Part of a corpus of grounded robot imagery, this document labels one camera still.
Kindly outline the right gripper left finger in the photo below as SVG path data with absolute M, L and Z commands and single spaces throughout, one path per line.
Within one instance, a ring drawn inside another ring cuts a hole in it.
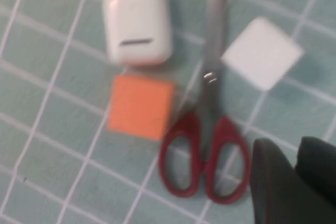
M 251 197 L 255 223 L 335 223 L 335 195 L 311 188 L 266 138 L 253 145 Z

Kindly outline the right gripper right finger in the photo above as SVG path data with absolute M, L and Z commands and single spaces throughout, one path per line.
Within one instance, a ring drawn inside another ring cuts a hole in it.
M 316 137 L 303 137 L 298 149 L 295 171 L 319 194 L 334 196 L 335 146 Z

